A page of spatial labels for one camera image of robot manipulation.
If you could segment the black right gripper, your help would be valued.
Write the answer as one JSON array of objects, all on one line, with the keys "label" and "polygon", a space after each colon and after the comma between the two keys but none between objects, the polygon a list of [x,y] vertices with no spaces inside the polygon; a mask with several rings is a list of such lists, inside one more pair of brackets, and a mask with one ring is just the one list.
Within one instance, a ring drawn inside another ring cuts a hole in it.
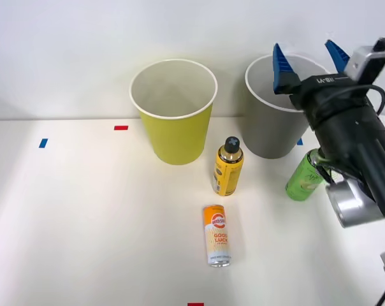
[{"label": "black right gripper", "polygon": [[365,88],[343,74],[349,55],[332,40],[327,40],[325,47],[339,74],[300,80],[276,43],[272,53],[274,93],[289,95],[295,109],[305,114],[310,125],[320,125],[338,115],[354,120],[368,118],[371,106],[363,93]]}]

